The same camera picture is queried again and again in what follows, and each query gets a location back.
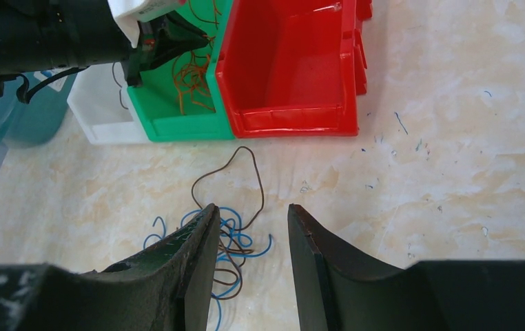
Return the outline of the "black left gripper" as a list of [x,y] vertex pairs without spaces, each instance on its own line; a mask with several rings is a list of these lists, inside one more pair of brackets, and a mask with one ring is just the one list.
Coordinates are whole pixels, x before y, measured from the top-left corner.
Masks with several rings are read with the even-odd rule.
[[157,69],[209,44],[207,33],[179,13],[140,23],[140,48],[117,26],[107,1],[0,1],[0,97],[4,83],[28,72],[64,75],[121,62],[133,86]]

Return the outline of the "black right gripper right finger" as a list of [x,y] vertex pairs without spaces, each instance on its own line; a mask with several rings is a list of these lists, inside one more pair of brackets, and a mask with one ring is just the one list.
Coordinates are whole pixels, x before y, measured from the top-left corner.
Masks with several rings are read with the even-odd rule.
[[302,330],[525,330],[525,260],[385,263],[289,206]]

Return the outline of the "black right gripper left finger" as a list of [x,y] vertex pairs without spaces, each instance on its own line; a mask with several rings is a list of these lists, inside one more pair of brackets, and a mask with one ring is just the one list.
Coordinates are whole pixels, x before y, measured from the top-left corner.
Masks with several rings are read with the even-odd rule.
[[210,204],[101,272],[0,265],[0,330],[204,330],[219,236]]

